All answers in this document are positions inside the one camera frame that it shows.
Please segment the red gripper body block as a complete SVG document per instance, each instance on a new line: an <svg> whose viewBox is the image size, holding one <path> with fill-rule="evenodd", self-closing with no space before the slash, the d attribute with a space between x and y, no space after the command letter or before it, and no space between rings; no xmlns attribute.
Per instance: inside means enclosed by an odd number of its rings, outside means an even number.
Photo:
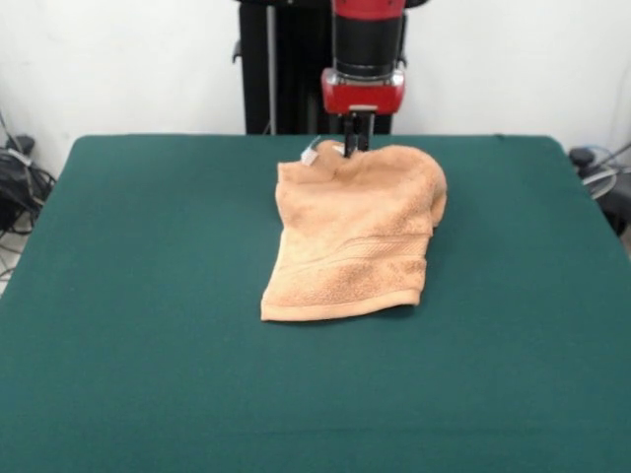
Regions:
<svg viewBox="0 0 631 473"><path fill-rule="evenodd" d="M400 109L405 92L405 75L400 69L395 69L385 79L360 81L342 76L333 68L326 68L320 82L323 106L329 114L395 114Z"/></svg>

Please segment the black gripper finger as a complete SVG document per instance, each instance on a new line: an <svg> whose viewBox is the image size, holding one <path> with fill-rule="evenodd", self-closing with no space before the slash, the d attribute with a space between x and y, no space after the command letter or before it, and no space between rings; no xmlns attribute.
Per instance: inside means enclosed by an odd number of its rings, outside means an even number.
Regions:
<svg viewBox="0 0 631 473"><path fill-rule="evenodd" d="M356 133L356 149L360 152L368 151L372 136L372 114L370 112L356 114Z"/></svg>
<svg viewBox="0 0 631 473"><path fill-rule="evenodd" d="M343 131L344 131L344 146L343 156L350 158L357 146L356 128L355 128L356 115L350 113L343 118Z"/></svg>

